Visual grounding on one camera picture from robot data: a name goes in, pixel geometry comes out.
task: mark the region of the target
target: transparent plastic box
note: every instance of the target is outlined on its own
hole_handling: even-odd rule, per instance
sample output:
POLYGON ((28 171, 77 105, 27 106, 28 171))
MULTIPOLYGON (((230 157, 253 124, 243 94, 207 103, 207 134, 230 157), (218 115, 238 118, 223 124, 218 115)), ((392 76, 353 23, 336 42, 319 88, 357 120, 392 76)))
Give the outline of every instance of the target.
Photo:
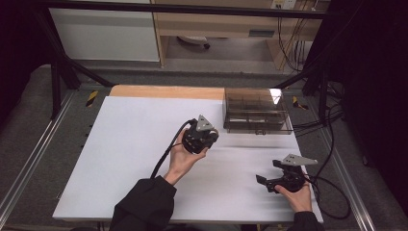
POLYGON ((222 106, 228 133, 289 135, 293 131, 280 89, 225 89, 222 106))

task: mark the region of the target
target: black tripod leg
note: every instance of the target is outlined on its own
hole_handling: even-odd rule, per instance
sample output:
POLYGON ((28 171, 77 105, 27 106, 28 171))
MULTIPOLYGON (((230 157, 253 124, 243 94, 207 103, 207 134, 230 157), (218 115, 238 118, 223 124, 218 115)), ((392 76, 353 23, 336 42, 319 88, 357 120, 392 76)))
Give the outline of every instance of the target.
POLYGON ((52 115, 51 119, 54 119, 61 109, 61 82, 60 73, 57 63, 51 64, 51 78, 52 78, 52 115))

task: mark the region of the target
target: metal frame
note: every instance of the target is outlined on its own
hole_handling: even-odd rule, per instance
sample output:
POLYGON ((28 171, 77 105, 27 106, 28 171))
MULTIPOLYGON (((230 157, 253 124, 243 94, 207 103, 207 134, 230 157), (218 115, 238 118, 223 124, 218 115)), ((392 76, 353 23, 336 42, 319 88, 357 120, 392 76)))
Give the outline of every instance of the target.
POLYGON ((7 219, 9 218, 12 210, 17 203, 19 197, 22 195, 25 187, 27 186, 31 176, 41 160, 42 155, 44 154, 48 144, 51 142, 54 134, 59 128, 61 122, 64 119, 64 116, 71 104, 72 98, 75 95, 75 90, 69 90, 65 95, 62 108, 60 112, 56 115, 55 119, 51 120, 48 123, 47 128, 39 139, 36 147, 32 151, 30 157, 25 163, 24 167, 20 170, 18 176, 15 178, 13 185, 10 187, 6 196, 0 203, 0 230, 6 224, 7 219))
POLYGON ((117 11, 117 12, 148 12, 148 13, 200 13, 219 15, 241 15, 258 17, 285 17, 285 18, 308 18, 333 20, 344 17, 344 13, 330 12, 304 12, 304 11, 282 11, 273 9, 249 9, 231 7, 209 7, 190 5, 166 5, 166 4, 138 4, 138 3, 113 3, 113 2, 90 2, 90 1, 64 1, 64 0, 37 0, 29 3, 31 17, 35 20, 42 32, 46 35, 51 46, 55 61, 53 65, 53 114, 56 116, 61 108, 61 98, 58 96, 58 78, 63 77, 69 89, 78 89, 81 85, 74 70, 78 70, 105 87, 113 87, 115 84, 106 81, 97 74, 86 69, 82 65, 70 59, 64 52, 59 40, 58 32, 52 30, 50 22, 44 16, 44 11, 54 9, 93 10, 93 11, 117 11))
MULTIPOLYGON (((311 100, 310 98, 306 98, 306 100, 309 102, 308 104, 311 106, 311 111, 313 115, 315 117, 319 117, 319 110, 316 107, 316 103, 314 102, 314 100, 311 100)), ((329 150, 332 138, 330 137, 330 132, 328 128, 327 127, 321 128, 319 132, 321 133, 321 136, 323 138, 324 144, 327 147, 327 150, 329 150)), ((354 213, 354 217, 356 218, 356 221, 360 226, 361 230, 374 231, 375 226, 374 223, 372 222, 369 212, 367 211, 364 201, 360 194, 358 193, 357 187, 355 186, 354 181, 352 180, 350 174, 348 173, 348 170, 344 165, 344 162, 339 151, 337 150, 336 147, 333 148, 334 148, 332 156, 333 166, 337 172, 337 175, 339 176, 339 180, 340 183, 342 184, 344 192, 347 195, 348 199, 350 200, 350 205, 354 213)))

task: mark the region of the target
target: black cable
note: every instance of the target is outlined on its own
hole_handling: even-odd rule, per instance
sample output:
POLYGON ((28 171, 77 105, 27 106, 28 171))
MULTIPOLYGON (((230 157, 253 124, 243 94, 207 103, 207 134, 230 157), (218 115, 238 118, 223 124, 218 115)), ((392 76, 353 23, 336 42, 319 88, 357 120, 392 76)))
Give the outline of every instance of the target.
POLYGON ((329 154, 327 155, 326 160, 324 161, 323 165, 320 167, 320 169, 319 169, 319 171, 318 171, 318 174, 316 174, 316 177, 317 177, 317 178, 320 176, 321 172, 323 171, 324 167, 327 165, 327 163, 329 162, 329 160, 330 160, 330 158, 331 158, 331 156, 332 156, 332 154, 333 154, 333 149, 334 149, 334 133, 333 133, 333 127, 332 127, 331 121, 330 121, 330 113, 331 113, 332 109, 335 108, 335 107, 337 107, 337 106, 340 106, 340 105, 339 105, 339 104, 336 104, 336 105, 332 106, 332 107, 329 109, 329 112, 328 112, 327 125, 328 125, 328 127, 329 127, 330 136, 331 136, 330 151, 329 151, 329 154))
POLYGON ((313 129, 313 130, 311 130, 311 131, 308 131, 308 132, 306 132, 306 133, 296 135, 296 137, 299 138, 299 137, 302 137, 302 136, 307 135, 307 134, 309 134, 309 133, 316 132, 318 129, 321 129, 321 128, 323 128, 323 127, 324 127, 324 126, 322 125, 321 127, 315 128, 315 129, 313 129))
POLYGON ((162 163, 165 161, 168 153, 170 152, 171 148, 175 145, 178 145, 180 143, 176 143, 174 144, 174 142, 177 140, 177 137, 180 135, 181 131, 184 129, 184 127, 187 124, 192 124, 194 122, 194 120, 189 120, 185 123, 183 123, 183 125, 180 127, 180 129, 177 131, 176 135, 174 136, 173 140, 171 141, 170 145, 168 146, 168 148, 166 149, 165 153, 163 154, 162 158, 160 158, 159 162, 156 164, 156 166, 153 169, 153 172, 150 176, 150 179, 154 179, 156 177, 157 172, 159 171, 160 166, 162 165, 162 163))
MULTIPOLYGON (((341 118, 342 115, 343 115, 343 110, 339 110, 339 111, 331 114, 330 121, 334 122, 337 119, 341 118)), ((319 126, 319 125, 323 125, 323 123, 321 122, 321 120, 316 120, 316 121, 309 122, 309 123, 294 125, 293 129, 295 130, 295 132, 302 132, 302 131, 310 129, 310 128, 315 128, 316 126, 319 126)))
POLYGON ((354 19, 354 17, 357 15, 357 12, 359 12, 363 6, 365 0, 360 0, 360 3, 358 5, 358 7, 356 8, 355 12, 352 14, 352 16, 349 18, 349 20, 346 22, 346 24, 344 25, 344 27, 342 27, 342 29, 340 30, 339 33, 337 33, 329 42, 327 45, 325 45, 325 47, 323 48, 323 50, 312 60, 308 63, 308 66, 312 66, 313 63, 315 63, 318 59, 322 59, 325 60, 327 59, 327 57, 333 55, 332 52, 330 52, 330 48, 332 48, 333 43, 337 42, 337 40, 339 39, 340 36, 344 35, 344 31, 348 28, 348 26, 350 25, 351 21, 354 19))
MULTIPOLYGON (((307 1, 304 1, 304 4, 303 4, 302 9, 301 9, 302 11, 305 9, 306 3, 307 3, 307 1)), ((290 60, 290 57, 288 57, 288 54, 287 54, 286 51, 285 51, 285 46, 286 46, 286 44, 285 44, 285 45, 283 44, 283 41, 282 41, 282 38, 281 38, 282 19, 283 19, 283 18, 278 17, 278 37, 279 37, 279 40, 278 40, 278 41, 279 41, 279 46, 280 46, 280 48, 281 48, 281 51, 282 51, 282 53, 283 53, 283 55, 284 55, 284 57, 285 57, 285 61, 286 61, 286 63, 288 64, 288 66, 289 66, 292 70, 301 71, 300 69, 298 69, 298 68, 296 68, 296 67, 294 67, 294 66, 292 65, 292 62, 291 62, 291 60, 290 60)), ((299 18, 299 19, 296 21, 296 24, 294 25, 294 29, 293 29, 291 38, 290 38, 289 41, 288 41, 289 44, 292 42, 294 36, 299 37, 300 31, 302 30, 303 26, 306 24, 306 23, 305 23, 305 24, 303 24, 303 26, 302 26, 302 23, 303 23, 304 20, 305 20, 305 18, 302 18, 302 19, 299 18)))
POLYGON ((308 175, 308 176, 309 176, 309 178, 311 179, 310 181, 315 183, 315 184, 312 184, 312 185, 317 189, 317 192, 318 192, 318 193, 317 193, 316 202, 318 203, 321 212, 324 213, 325 215, 327 215, 328 217, 335 218, 335 219, 346 219, 346 218, 348 218, 348 217, 350 216, 350 214, 351 214, 351 203, 350 203, 350 200, 348 199, 348 197, 347 197, 347 196, 345 195, 345 193, 343 192, 343 190, 340 189, 340 188, 339 188, 338 186, 336 186, 335 184, 333 184, 331 181, 329 181, 329 180, 327 180, 327 179, 325 179, 325 178, 323 178, 323 177, 320 177, 320 176, 312 176, 312 175, 308 175), (335 188, 335 189, 343 196, 343 198, 344 198, 344 200, 345 200, 345 203, 347 204, 347 211, 346 211, 345 215, 343 215, 343 216, 335 216, 335 215, 329 214, 327 211, 325 211, 324 209, 321 208, 321 205, 320 205, 320 203, 321 203, 321 198, 320 198, 321 193, 320 193, 320 191, 319 191, 319 187, 318 187, 318 184, 317 184, 317 181, 318 181, 318 180, 322 180, 322 181, 324 181, 325 183, 327 183, 328 185, 332 186, 333 188, 335 188))
POLYGON ((299 69, 300 64, 304 64, 305 62, 305 45, 306 45, 306 41, 304 40, 300 40, 300 32, 303 30, 304 26, 306 25, 308 19, 305 19, 305 22, 301 22, 299 25, 299 29, 298 32, 296 34, 297 38, 296 38, 296 49, 294 51, 295 53, 295 63, 296 63, 296 68, 299 69))

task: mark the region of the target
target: white cabinet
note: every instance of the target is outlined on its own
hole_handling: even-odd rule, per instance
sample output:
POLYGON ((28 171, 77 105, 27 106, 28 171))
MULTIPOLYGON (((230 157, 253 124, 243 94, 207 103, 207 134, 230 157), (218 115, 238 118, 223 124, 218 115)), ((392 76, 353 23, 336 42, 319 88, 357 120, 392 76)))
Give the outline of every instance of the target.
MULTIPOLYGON (((150 3, 149 0, 109 1, 150 3)), ((50 9, 50 12, 71 59, 159 61, 152 13, 66 9, 50 9)))

